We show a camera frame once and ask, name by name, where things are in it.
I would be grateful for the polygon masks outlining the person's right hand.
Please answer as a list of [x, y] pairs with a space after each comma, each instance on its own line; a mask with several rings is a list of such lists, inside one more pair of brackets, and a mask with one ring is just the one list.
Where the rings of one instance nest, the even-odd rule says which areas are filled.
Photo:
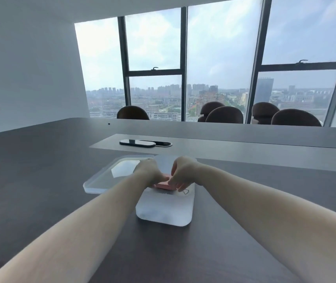
[[192, 181], [192, 184], [194, 183], [201, 186], [201, 172], [203, 167], [204, 165], [202, 163], [195, 161], [191, 157], [180, 156], [174, 161], [171, 176], [178, 175]]

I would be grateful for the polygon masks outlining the person's left hand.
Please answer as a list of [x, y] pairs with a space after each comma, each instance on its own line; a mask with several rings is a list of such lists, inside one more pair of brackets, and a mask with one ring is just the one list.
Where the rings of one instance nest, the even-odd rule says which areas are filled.
[[161, 172], [154, 158], [140, 161], [135, 167], [132, 178], [137, 185], [144, 189], [152, 186], [152, 177], [155, 173]]

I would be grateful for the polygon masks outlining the pink notepad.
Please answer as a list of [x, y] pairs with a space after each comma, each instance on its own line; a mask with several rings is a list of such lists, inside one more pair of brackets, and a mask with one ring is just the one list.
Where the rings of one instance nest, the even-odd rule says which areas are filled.
[[171, 185], [168, 184], [168, 181], [170, 180], [171, 175], [163, 173], [163, 176], [165, 178], [167, 178], [167, 180], [159, 182], [157, 184], [154, 184], [153, 188], [163, 189], [163, 190], [177, 190], [177, 188], [175, 186], [171, 186]]

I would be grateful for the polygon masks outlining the person's left forearm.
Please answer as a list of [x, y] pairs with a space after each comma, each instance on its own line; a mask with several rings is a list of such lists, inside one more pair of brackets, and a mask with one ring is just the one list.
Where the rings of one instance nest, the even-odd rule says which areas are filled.
[[35, 239], [0, 269], [0, 283], [88, 283], [150, 177], [135, 172]]

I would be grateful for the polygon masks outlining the person's right forearm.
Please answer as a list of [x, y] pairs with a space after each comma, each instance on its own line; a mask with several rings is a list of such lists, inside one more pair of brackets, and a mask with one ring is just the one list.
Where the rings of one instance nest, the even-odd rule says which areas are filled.
[[336, 283], [336, 212], [208, 165], [195, 171], [195, 182], [300, 279]]

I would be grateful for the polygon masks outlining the clear plastic container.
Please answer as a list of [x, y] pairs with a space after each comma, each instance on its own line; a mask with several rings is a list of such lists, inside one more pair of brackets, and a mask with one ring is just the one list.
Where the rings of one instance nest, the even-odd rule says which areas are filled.
[[187, 226], [192, 221], [195, 187], [188, 187], [190, 192], [184, 195], [176, 190], [146, 188], [136, 205], [136, 215], [142, 220]]

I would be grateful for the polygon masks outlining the black smartphone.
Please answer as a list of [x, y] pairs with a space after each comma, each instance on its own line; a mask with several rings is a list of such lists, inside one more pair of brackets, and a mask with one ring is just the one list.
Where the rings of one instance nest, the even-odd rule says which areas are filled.
[[152, 148], [156, 146], [156, 143], [153, 141], [133, 140], [133, 139], [120, 140], [119, 144], [124, 146], [145, 147], [145, 148]]

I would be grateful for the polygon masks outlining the clear plastic lid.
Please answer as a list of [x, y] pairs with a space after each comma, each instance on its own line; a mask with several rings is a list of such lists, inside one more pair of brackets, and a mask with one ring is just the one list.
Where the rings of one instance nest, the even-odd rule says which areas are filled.
[[131, 175], [140, 161], [154, 157], [154, 155], [124, 155], [118, 157], [85, 181], [83, 184], [84, 191], [87, 194], [102, 194]]

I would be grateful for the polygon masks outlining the brown office chair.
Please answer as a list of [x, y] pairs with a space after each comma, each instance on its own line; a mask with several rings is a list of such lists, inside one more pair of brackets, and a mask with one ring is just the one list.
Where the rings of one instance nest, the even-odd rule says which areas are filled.
[[274, 104], [259, 102], [253, 105], [251, 110], [251, 124], [270, 125], [273, 116], [280, 110]]
[[221, 102], [211, 101], [204, 104], [200, 110], [200, 117], [197, 122], [206, 122], [208, 115], [215, 109], [225, 106]]
[[222, 106], [211, 111], [205, 122], [243, 124], [244, 117], [240, 109], [232, 106]]
[[125, 106], [118, 111], [117, 119], [149, 120], [150, 118], [147, 112], [138, 106]]
[[322, 127], [311, 113], [299, 109], [283, 109], [274, 114], [271, 125]]

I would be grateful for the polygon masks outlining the dark window frame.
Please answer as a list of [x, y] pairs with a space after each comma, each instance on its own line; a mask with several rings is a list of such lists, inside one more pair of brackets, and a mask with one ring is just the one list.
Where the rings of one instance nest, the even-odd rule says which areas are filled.
[[74, 28], [91, 118], [138, 106], [150, 120], [197, 122], [218, 101], [250, 124], [253, 105], [268, 102], [331, 125], [336, 0], [229, 0]]

